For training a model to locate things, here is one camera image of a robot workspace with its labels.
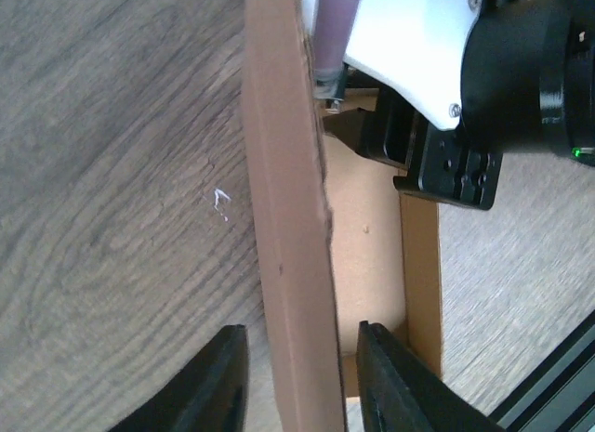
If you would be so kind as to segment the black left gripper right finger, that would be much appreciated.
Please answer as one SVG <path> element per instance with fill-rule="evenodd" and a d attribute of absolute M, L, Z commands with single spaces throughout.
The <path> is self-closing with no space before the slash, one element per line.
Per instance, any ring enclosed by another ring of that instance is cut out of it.
<path fill-rule="evenodd" d="M 356 351 L 366 431 L 501 431 L 380 323 L 359 324 Z"/>

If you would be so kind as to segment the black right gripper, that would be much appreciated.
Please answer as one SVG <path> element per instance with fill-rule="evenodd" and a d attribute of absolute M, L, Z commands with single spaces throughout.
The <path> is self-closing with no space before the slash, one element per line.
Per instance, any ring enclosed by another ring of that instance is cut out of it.
<path fill-rule="evenodd" d="M 494 205 L 500 152 L 473 147 L 462 129 L 441 131 L 393 90 L 373 110 L 323 118 L 324 131 L 359 156 L 403 172 L 396 190 L 418 198 L 487 211 Z"/>

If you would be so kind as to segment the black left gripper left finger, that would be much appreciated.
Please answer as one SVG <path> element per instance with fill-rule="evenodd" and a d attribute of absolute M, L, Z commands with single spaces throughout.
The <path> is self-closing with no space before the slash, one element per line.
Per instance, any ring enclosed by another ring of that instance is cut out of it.
<path fill-rule="evenodd" d="M 243 431 L 249 380 L 246 328 L 226 325 L 114 431 Z"/>

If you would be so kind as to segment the cardboard box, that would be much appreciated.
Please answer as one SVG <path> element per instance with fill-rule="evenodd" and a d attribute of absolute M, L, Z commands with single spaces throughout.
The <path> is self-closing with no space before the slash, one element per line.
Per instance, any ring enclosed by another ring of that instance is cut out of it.
<path fill-rule="evenodd" d="M 282 428 L 344 431 L 361 321 L 443 371 L 439 214 L 324 138 L 300 1 L 245 0 L 246 160 Z"/>

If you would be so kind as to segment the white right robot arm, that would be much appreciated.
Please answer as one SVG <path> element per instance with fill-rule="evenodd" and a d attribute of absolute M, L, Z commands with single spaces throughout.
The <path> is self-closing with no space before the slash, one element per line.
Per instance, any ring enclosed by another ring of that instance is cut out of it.
<path fill-rule="evenodd" d="M 594 0 L 488 0 L 462 59 L 462 112 L 441 130 L 396 91 L 324 118 L 407 195 L 487 210 L 507 152 L 594 164 Z"/>

